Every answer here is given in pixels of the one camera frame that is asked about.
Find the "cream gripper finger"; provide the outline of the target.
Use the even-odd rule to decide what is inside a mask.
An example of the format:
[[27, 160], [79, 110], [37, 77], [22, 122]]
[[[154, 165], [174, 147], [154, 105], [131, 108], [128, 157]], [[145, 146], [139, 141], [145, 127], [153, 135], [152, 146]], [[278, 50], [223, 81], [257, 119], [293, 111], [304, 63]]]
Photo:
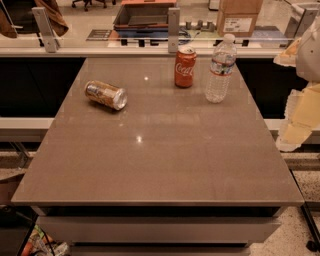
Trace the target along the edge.
[[285, 118], [276, 139], [280, 151], [299, 148], [320, 125], [320, 84], [309, 83], [302, 91], [293, 89], [288, 96]]
[[274, 59], [273, 63], [284, 66], [284, 67], [295, 67], [296, 66], [296, 56], [301, 39], [296, 39], [291, 43], [283, 52], [278, 54]]

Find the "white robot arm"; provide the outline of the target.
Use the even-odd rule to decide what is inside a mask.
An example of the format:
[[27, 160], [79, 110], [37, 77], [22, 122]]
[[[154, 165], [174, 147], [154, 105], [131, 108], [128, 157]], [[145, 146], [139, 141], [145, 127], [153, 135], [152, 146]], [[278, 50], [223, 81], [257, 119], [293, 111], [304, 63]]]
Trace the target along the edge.
[[295, 67], [297, 76], [308, 82], [301, 91], [291, 90], [276, 139], [280, 151], [292, 152], [320, 125], [320, 19], [316, 18], [273, 62]]

